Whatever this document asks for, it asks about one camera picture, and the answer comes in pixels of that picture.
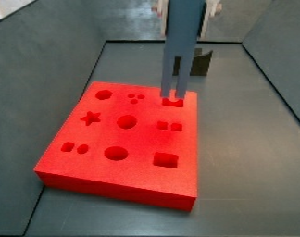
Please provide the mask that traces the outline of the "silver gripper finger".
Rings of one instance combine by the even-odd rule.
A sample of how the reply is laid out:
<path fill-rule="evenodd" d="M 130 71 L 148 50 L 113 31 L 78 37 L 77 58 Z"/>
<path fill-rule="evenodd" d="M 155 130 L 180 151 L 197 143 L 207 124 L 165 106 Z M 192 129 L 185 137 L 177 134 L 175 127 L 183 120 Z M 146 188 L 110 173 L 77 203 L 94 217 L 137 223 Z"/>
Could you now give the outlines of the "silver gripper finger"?
<path fill-rule="evenodd" d="M 152 10 L 159 14 L 159 17 L 161 18 L 160 34 L 163 36 L 167 35 L 168 5 L 169 0 L 156 0 L 156 3 L 152 6 Z"/>
<path fill-rule="evenodd" d="M 207 11 L 204 17 L 204 23 L 201 28 L 200 38 L 204 39 L 208 31 L 209 19 L 213 18 L 223 11 L 221 0 L 207 0 Z"/>

